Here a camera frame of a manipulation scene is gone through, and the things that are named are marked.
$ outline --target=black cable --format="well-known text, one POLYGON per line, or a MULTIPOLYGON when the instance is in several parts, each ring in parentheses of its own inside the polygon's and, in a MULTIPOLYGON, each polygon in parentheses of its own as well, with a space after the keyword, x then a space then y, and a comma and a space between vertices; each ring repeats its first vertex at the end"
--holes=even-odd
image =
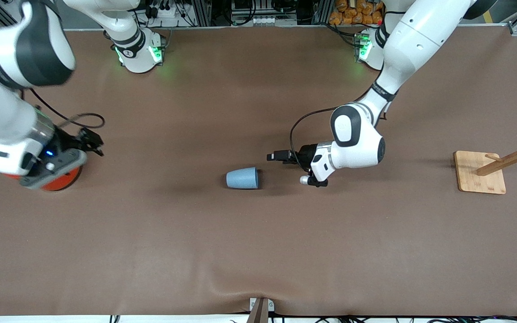
POLYGON ((255 0, 248 0, 250 2, 249 16, 246 17, 246 19, 240 23, 232 21, 231 18, 227 16, 227 10, 226 10, 227 7, 228 7, 228 12, 232 13, 232 9, 230 8, 230 6, 228 6, 228 4, 230 4, 230 1, 231 0, 224 0, 224 2, 223 2, 223 17, 229 24, 231 24, 232 26, 240 26, 240 25, 244 25, 244 24, 250 22, 253 19, 254 15, 257 12, 257 6, 255 3, 255 0))
POLYGON ((508 315, 492 315, 488 317, 480 317, 478 319, 472 319, 470 317, 449 317, 447 319, 431 319, 430 321, 428 321, 428 323, 456 323, 461 322, 462 320, 468 323, 479 323, 482 321, 486 321, 487 319, 508 319, 510 321, 517 321, 517 317, 512 317, 508 315))
POLYGON ((183 0, 175 0, 175 4, 176 4, 177 8, 179 8, 179 3, 181 4, 181 7, 183 8, 183 12, 180 14, 181 18, 183 20, 185 20, 185 22, 189 26, 195 27, 195 23, 191 20, 191 16, 188 14, 187 9, 185 8, 185 4, 184 4, 183 0))
MULTIPOLYGON (((370 90, 370 88, 368 88, 368 90, 366 90, 361 96, 359 96, 354 102, 360 100, 363 96, 365 96, 368 91, 370 90)), ((304 116, 300 117, 296 122, 295 124, 293 125, 293 127, 291 128, 291 131, 290 131, 290 135, 289 135, 289 141, 290 141, 290 144, 291 144, 291 152, 296 160, 296 164, 298 164, 298 166, 300 168, 302 168, 303 171, 305 172, 308 172, 308 169, 307 168, 304 168, 301 164, 300 164, 300 161, 298 160, 298 157, 296 156, 296 151, 294 149, 294 143, 293 143, 293 131, 294 129, 296 128, 296 126, 300 123, 300 121, 302 121, 304 118, 306 117, 309 117, 309 116, 312 116, 313 114, 316 114, 316 113, 322 113, 322 112, 328 112, 328 111, 333 111, 335 110, 336 108, 338 108, 338 106, 334 107, 334 108, 328 108, 328 109, 322 109, 322 110, 316 110, 316 111, 313 111, 313 112, 309 112, 307 114, 305 114, 304 116)))
POLYGON ((406 12, 388 12, 388 11, 385 12, 384 13, 384 19, 382 20, 382 24, 384 25, 384 33, 386 33, 386 15, 389 14, 389 13, 391 13, 391 14, 405 14, 406 12))
POLYGON ((297 19, 295 21, 307 21, 307 20, 311 20, 313 16, 310 16, 310 17, 307 17, 307 18, 302 18, 302 19, 297 19))
POLYGON ((43 98, 41 98, 39 96, 39 94, 37 94, 37 92, 35 92, 35 90, 33 90, 32 88, 30 88, 30 90, 31 90, 31 93, 33 93, 33 95, 35 96, 35 98, 37 98, 39 101, 41 101, 41 103, 43 105, 45 105, 53 113, 57 114, 61 119, 64 119, 65 121, 69 121, 69 123, 73 123, 74 125, 78 125, 80 127, 86 127, 88 129, 98 129, 105 125, 105 118, 103 116, 101 116, 100 114, 93 113, 93 112, 80 113, 80 114, 76 115, 75 117, 67 118, 66 116, 63 116, 63 114, 61 114, 59 111, 52 108, 52 106, 49 105, 47 102, 45 102, 45 100, 43 100, 43 98), (74 121, 75 119, 78 119, 81 117, 89 117, 89 116, 99 118, 101 120, 101 123, 99 123, 99 125, 97 125, 97 126, 90 126, 90 125, 86 125, 86 124, 78 123, 78 122, 74 121))
POLYGON ((367 25, 367 24, 361 24, 361 23, 358 23, 358 24, 352 24, 352 26, 356 27, 358 25, 361 25, 361 26, 365 26, 365 27, 369 27, 370 29, 379 29, 380 27, 374 27, 374 26, 371 26, 371 25, 367 25))
POLYGON ((296 7, 298 6, 298 1, 295 1, 295 4, 293 4, 292 6, 284 6, 284 5, 281 6, 279 3, 279 0, 273 0, 271 3, 271 6, 272 6, 273 10, 278 11, 280 13, 287 14, 291 11, 296 10, 296 7))
POLYGON ((355 317, 353 315, 347 315, 347 318, 348 318, 349 321, 354 322, 354 323, 363 323, 365 320, 368 319, 368 318, 366 318, 366 319, 359 319, 358 317, 355 317))
POLYGON ((143 24, 145 27, 147 27, 149 24, 147 24, 146 22, 142 21, 142 20, 139 20, 139 16, 137 15, 137 10, 136 9, 133 9, 133 13, 135 13, 135 19, 137 20, 137 25, 141 25, 143 24))
POLYGON ((325 22, 317 22, 315 23, 315 25, 324 25, 326 26, 327 28, 329 28, 331 31, 334 31, 335 33, 337 33, 340 38, 347 44, 349 44, 350 46, 352 47, 362 47, 361 45, 357 45, 355 43, 351 43, 346 37, 354 37, 355 34, 354 33, 347 33, 346 31, 339 31, 337 27, 333 27, 332 25, 329 25, 325 22))
POLYGON ((308 116, 312 116, 313 114, 316 114, 316 113, 322 113, 322 112, 327 112, 327 111, 332 111, 334 109, 336 109, 338 107, 334 107, 334 108, 328 108, 328 109, 322 109, 322 110, 316 110, 316 111, 313 111, 313 112, 309 112, 307 114, 305 114, 304 116, 300 117, 296 122, 295 124, 293 125, 293 127, 291 128, 291 133, 290 133, 290 136, 289 136, 289 140, 290 140, 290 143, 291 143, 291 152, 293 152, 293 156, 294 158, 296 159, 296 163, 298 164, 298 166, 300 168, 302 168, 305 172, 308 172, 306 168, 304 168, 301 164, 300 164, 300 161, 298 160, 298 157, 296 156, 296 152, 294 150, 294 143, 293 143, 293 131, 294 131, 294 128, 296 128, 296 126, 298 125, 298 123, 300 123, 300 121, 302 121, 304 118, 308 117, 308 116))

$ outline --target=red object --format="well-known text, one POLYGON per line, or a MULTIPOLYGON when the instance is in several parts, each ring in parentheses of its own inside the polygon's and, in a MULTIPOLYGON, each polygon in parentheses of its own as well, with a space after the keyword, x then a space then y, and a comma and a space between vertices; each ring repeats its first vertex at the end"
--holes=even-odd
MULTIPOLYGON (((41 190, 48 191, 48 192, 57 192, 60 190, 64 190, 65 188, 68 188, 71 184, 73 184, 77 178, 79 177, 79 174, 81 174, 81 166, 70 170, 67 174, 61 176, 60 178, 57 178, 53 180, 52 182, 49 182, 45 184, 44 186, 41 186, 41 190)), ((5 176, 13 179, 19 179, 21 176, 19 175, 9 175, 5 174, 5 176)))

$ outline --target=wooden peg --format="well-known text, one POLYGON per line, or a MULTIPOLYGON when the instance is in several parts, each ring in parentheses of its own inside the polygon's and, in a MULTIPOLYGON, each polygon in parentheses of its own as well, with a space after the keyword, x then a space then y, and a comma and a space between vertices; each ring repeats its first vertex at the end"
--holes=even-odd
POLYGON ((497 162, 503 162, 503 160, 500 157, 492 156, 492 155, 490 155, 488 153, 486 155, 484 155, 484 157, 490 158, 492 160, 496 160, 497 162))
POLYGON ((499 171, 505 167, 513 165, 517 163, 517 151, 509 154, 508 156, 502 157, 503 162, 493 161, 492 163, 480 167, 476 170, 476 174, 478 176, 486 176, 488 174, 492 174, 495 171, 499 171))

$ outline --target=green indicator light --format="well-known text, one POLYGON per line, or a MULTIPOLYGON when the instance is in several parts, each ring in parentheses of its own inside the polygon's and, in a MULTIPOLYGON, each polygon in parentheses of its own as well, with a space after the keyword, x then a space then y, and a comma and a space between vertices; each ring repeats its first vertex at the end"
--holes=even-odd
POLYGON ((370 53, 370 50, 372 49, 372 42, 371 41, 367 41, 366 45, 364 45, 361 49, 360 49, 360 59, 367 59, 368 58, 368 53, 370 53))
POLYGON ((115 51, 117 53, 117 56, 119 57, 119 61, 121 62, 121 64, 123 64, 123 58, 121 58, 121 52, 119 52, 119 49, 117 49, 117 47, 115 47, 115 51))
POLYGON ((149 46, 149 51, 155 61, 161 60, 161 49, 149 46))

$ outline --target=orange object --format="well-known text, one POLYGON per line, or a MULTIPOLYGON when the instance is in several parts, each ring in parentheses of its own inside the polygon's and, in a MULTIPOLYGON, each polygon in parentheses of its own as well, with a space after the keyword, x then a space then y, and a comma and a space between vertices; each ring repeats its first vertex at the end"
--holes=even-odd
POLYGON ((372 13, 372 23, 376 25, 382 25, 382 15, 380 12, 372 13))
POLYGON ((356 17, 358 13, 356 12, 356 9, 354 8, 350 8, 350 9, 347 9, 345 12, 344 12, 344 18, 347 19, 347 18, 354 18, 356 17))
POLYGON ((368 7, 368 3, 366 2, 366 0, 356 0, 357 12, 362 12, 366 7, 368 7))
POLYGON ((339 12, 345 12, 348 9, 348 2, 346 0, 336 0, 334 4, 339 12))
MULTIPOLYGON (((82 166, 79 166, 79 167, 75 168, 74 170, 71 170, 67 174, 65 174, 55 180, 52 180, 51 182, 45 184, 44 186, 41 186, 41 190, 48 191, 48 192, 57 192, 60 190, 64 190, 65 188, 68 188, 69 186, 71 186, 71 184, 73 184, 77 180, 77 178, 79 178, 79 175, 81 174, 81 167, 82 166)), ((21 178, 21 176, 19 176, 19 175, 5 174, 5 176, 7 176, 9 178, 17 179, 17 180, 19 180, 19 178, 21 178)))
POLYGON ((368 16, 368 15, 363 16, 363 24, 371 25, 372 24, 372 17, 368 16))
POLYGON ((372 4, 367 4, 366 8, 363 9, 363 14, 370 15, 372 13, 372 4))
POLYGON ((352 23, 360 24, 361 22, 363 22, 363 14, 359 12, 356 14, 356 16, 354 18, 352 18, 352 23))
POLYGON ((329 24, 330 25, 340 25, 342 22, 342 13, 341 12, 333 12, 330 14, 329 24))

